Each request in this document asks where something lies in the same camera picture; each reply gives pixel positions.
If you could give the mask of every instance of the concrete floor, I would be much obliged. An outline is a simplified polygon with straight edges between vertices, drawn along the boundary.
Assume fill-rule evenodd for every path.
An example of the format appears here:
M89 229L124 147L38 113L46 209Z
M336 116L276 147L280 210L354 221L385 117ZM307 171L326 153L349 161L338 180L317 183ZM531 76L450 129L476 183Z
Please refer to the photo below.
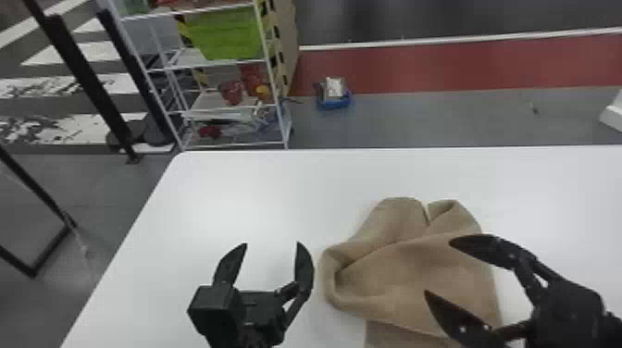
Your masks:
M0 262L0 345L58 347L172 155L150 155L137 166L121 155L16 158L78 221L89 253L85 258L70 236L34 280ZM0 169L0 243L32 260L61 224Z

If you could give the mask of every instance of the black and white pattern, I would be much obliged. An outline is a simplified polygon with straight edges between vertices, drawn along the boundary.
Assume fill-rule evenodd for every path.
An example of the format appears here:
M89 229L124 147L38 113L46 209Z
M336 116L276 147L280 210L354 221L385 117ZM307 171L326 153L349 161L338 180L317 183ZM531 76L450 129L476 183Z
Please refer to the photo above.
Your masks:
M94 17L92 2L60 0L45 12L63 17L122 117L144 118L143 99ZM0 143L105 145L107 125L36 21L26 17L10 26L0 24L5 27L0 32ZM137 146L141 152L167 152L171 148Z

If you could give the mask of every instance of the beige cloth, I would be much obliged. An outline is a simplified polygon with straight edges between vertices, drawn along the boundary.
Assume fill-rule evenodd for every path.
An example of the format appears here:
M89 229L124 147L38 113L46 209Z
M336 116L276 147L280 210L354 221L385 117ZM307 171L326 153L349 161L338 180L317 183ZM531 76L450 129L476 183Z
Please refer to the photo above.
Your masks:
M480 233L477 221L456 201L434 202L428 211L415 199L386 199L351 239L320 258L328 301L370 320L367 345L458 346L432 317L425 289L499 325L490 268L448 244Z

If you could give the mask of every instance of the red object on shelf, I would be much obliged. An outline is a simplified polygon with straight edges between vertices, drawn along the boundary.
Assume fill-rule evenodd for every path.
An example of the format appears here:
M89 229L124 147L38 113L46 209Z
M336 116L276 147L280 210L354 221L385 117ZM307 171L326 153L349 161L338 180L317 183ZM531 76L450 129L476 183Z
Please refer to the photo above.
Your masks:
M265 84L261 75L262 64L241 64L238 65L240 72L242 73L242 82L244 83L244 89L250 96L257 95L257 87Z
M204 126L199 129L199 135L202 138L210 137L212 139L217 139L222 135L222 130L217 126Z
M239 81L222 82L218 90L228 106L236 106L242 102L242 84Z

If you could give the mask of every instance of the small blue box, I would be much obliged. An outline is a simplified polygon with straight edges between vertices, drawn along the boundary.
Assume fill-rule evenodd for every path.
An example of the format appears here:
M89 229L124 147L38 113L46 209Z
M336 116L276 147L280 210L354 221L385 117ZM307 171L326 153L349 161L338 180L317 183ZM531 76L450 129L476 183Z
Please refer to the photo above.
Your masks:
M343 107L348 107L352 102L352 91L348 90L345 95L340 100L327 100L325 102L320 102L317 100L317 107L322 110L335 110Z

